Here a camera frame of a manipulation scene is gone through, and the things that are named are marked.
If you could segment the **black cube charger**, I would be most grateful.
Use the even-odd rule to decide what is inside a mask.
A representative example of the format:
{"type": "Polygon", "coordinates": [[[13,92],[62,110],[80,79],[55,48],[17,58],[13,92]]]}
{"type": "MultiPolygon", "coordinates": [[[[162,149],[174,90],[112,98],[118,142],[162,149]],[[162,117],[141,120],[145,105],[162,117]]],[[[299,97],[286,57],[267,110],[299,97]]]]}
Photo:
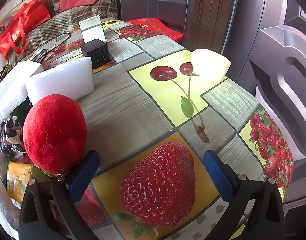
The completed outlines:
{"type": "Polygon", "coordinates": [[[91,58],[93,69],[101,67],[110,61],[107,43],[101,40],[94,39],[87,43],[83,43],[80,49],[83,56],[91,58]]]}

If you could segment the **white metal bracket stand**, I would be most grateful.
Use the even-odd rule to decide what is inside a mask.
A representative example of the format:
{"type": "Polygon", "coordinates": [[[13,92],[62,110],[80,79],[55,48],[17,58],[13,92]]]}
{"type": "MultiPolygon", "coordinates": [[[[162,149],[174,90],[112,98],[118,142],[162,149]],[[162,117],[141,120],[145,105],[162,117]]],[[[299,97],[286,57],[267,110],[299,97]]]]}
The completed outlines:
{"type": "Polygon", "coordinates": [[[91,18],[82,20],[79,22],[79,26],[84,43],[90,42],[92,40],[107,42],[101,25],[100,16],[93,16],[91,18]]]}

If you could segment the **fruit print tablecloth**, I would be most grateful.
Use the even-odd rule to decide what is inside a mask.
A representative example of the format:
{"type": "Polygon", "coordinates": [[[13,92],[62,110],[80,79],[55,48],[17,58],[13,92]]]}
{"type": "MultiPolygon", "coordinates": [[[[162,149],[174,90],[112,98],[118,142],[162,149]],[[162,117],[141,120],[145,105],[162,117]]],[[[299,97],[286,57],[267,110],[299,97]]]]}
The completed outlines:
{"type": "MultiPolygon", "coordinates": [[[[112,62],[96,71],[94,91],[79,99],[88,129],[86,151],[98,152],[100,165],[74,204],[97,239],[205,239],[229,205],[204,167],[208,150],[235,173],[258,180],[267,177],[280,150],[273,177],[285,194],[293,156],[276,118],[249,92],[228,77],[206,81],[181,73],[191,53],[171,38],[137,33],[116,19],[102,26],[112,62]],[[172,226],[126,219],[120,197],[124,175],[169,141],[186,146],[194,159],[192,209],[172,226]]],[[[55,202],[49,203],[58,230],[73,239],[55,202]]]]}

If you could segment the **yellow snack pack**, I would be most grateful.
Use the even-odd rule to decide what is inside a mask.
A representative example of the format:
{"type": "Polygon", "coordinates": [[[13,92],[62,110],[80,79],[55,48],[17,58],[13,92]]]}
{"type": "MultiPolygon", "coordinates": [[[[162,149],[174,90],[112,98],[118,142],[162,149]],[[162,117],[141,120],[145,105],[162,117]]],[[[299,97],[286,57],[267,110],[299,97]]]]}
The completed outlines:
{"type": "Polygon", "coordinates": [[[10,161],[7,167],[7,192],[10,198],[21,204],[31,179],[45,182],[47,175],[34,165],[10,161]]]}

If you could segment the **red bag on chair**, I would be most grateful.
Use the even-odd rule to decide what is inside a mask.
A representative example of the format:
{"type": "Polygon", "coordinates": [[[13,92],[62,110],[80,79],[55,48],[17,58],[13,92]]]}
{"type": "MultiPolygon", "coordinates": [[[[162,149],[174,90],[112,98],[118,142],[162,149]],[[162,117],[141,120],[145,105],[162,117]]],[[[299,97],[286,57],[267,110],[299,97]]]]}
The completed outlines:
{"type": "Polygon", "coordinates": [[[138,18],[129,20],[127,23],[137,25],[156,34],[168,36],[178,43],[182,42],[184,39],[184,36],[181,32],[168,28],[162,21],[157,18],[138,18]]]}

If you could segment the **pink red helmet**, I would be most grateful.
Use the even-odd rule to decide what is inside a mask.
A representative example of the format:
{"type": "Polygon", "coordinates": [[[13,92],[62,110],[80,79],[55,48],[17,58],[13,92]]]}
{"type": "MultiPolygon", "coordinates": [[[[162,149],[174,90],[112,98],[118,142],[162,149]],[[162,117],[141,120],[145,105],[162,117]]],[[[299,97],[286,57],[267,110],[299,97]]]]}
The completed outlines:
{"type": "Polygon", "coordinates": [[[13,16],[8,16],[0,22],[0,35],[8,28],[8,26],[13,22],[13,16]]]}

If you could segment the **plaid covered bench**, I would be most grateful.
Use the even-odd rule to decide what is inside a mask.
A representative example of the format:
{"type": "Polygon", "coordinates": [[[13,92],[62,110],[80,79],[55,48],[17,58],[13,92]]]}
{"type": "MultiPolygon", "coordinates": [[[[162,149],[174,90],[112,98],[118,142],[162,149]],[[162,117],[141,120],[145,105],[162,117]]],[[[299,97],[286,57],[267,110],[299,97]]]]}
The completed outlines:
{"type": "Polygon", "coordinates": [[[14,67],[45,42],[78,28],[79,22],[93,16],[117,18],[118,8],[111,0],[99,0],[93,5],[75,7],[53,16],[53,18],[34,28],[26,35],[26,45],[22,55],[18,55],[13,51],[8,54],[10,66],[14,67]]]}

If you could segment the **white foam block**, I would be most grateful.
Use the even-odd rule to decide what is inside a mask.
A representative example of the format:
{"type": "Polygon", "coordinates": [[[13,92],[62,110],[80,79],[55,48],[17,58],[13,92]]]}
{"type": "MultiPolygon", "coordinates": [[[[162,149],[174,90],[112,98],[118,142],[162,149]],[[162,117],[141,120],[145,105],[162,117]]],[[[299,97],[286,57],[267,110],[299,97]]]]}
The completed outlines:
{"type": "Polygon", "coordinates": [[[33,75],[43,72],[40,63],[19,62],[0,83],[0,124],[28,96],[25,82],[33,75]]]}
{"type": "Polygon", "coordinates": [[[61,94],[76,101],[94,91],[91,58],[80,57],[59,64],[31,76],[25,85],[32,104],[51,94],[61,94]]]}

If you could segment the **yellow hexagonal sponge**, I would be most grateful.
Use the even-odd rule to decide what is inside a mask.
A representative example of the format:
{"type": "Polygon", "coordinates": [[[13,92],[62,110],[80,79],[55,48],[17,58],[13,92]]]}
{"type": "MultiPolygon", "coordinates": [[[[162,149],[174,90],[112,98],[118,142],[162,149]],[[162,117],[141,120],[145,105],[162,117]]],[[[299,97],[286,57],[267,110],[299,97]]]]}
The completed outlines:
{"type": "Polygon", "coordinates": [[[209,49],[196,49],[190,54],[193,73],[206,81],[221,81],[229,70],[231,61],[209,49]]]}

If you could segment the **leopard print scrunchie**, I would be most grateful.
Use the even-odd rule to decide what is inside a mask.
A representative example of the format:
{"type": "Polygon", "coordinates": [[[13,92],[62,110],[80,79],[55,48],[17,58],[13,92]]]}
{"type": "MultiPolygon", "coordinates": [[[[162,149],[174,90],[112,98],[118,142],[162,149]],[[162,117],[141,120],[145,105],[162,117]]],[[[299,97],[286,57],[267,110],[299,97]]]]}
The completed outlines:
{"type": "Polygon", "coordinates": [[[26,154],[22,128],[17,116],[12,116],[1,123],[0,150],[8,161],[17,161],[26,154]]]}

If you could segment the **red plush apple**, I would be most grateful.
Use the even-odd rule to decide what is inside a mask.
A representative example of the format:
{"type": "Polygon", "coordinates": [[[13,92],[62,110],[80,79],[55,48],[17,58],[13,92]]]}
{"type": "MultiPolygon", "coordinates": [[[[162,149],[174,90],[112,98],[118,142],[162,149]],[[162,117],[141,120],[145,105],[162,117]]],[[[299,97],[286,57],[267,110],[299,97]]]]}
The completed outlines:
{"type": "Polygon", "coordinates": [[[24,147],[35,165],[53,174],[67,174],[83,156],[87,137],[80,106],[51,94],[40,99],[25,118],[24,147]]]}

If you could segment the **glossy red tote bag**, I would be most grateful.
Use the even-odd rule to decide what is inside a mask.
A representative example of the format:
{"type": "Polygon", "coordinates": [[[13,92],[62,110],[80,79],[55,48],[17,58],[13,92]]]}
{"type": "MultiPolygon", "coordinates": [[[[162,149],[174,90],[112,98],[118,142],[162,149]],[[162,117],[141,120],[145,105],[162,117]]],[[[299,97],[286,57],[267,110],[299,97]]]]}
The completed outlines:
{"type": "Polygon", "coordinates": [[[51,18],[46,0],[32,0],[21,6],[13,17],[13,22],[0,35],[0,54],[8,60],[12,50],[21,55],[26,46],[26,35],[51,18]]]}

